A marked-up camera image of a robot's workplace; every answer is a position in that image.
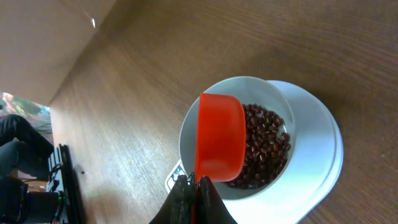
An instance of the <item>white ceramic bowl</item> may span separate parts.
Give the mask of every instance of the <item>white ceramic bowl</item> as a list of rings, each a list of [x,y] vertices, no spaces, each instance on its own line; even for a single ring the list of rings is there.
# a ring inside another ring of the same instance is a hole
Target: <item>white ceramic bowl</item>
[[[223,200],[239,200],[260,194],[275,183],[281,175],[283,175],[294,153],[295,121],[287,100],[274,85],[256,77],[228,78],[214,84],[207,89],[205,93],[231,95],[236,97],[243,104],[257,103],[258,105],[265,107],[267,110],[275,111],[284,119],[285,122],[282,128],[280,128],[280,131],[285,131],[290,134],[290,144],[292,145],[292,148],[288,152],[285,168],[273,182],[256,190],[232,189],[224,183],[214,183],[217,192]],[[198,105],[199,98],[195,100],[185,116],[180,133],[180,157],[187,174],[191,174],[195,162]]]

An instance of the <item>leg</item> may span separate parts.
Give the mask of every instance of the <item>leg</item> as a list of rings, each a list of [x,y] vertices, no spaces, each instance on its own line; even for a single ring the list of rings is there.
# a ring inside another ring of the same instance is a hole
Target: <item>leg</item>
[[[14,143],[11,141],[0,146],[0,178],[10,174],[18,165],[19,153]]]
[[[22,141],[11,141],[0,147],[0,176],[8,175],[15,168],[43,180],[48,178],[47,160],[43,161]]]
[[[51,143],[39,134],[25,118],[14,114],[0,118],[0,146],[14,138],[28,144],[43,160],[47,160],[53,152]]]

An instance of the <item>red scoop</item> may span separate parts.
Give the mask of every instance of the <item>red scoop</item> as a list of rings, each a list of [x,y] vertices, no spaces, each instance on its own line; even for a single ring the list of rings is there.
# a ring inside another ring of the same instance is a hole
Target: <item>red scoop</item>
[[[242,104],[233,96],[202,93],[198,110],[195,182],[204,175],[213,182],[235,179],[246,147]]]

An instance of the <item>digital scale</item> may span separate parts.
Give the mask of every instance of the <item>digital scale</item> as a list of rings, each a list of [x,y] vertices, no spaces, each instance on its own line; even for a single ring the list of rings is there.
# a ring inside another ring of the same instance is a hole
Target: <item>digital scale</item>
[[[328,195],[343,165],[343,140],[326,106],[299,86],[269,82],[283,93],[292,109],[295,150],[283,174],[265,190],[238,200],[223,200],[238,223],[299,222]],[[187,175],[181,160],[165,180],[168,192],[178,175]]]

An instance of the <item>table surface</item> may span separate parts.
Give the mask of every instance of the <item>table surface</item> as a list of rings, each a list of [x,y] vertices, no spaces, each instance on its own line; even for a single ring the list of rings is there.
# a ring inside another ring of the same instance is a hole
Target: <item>table surface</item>
[[[50,105],[55,142],[85,171],[88,223],[148,223],[185,113],[239,75],[305,88],[340,126],[340,178],[302,223],[397,223],[397,12],[390,0],[117,2]]]

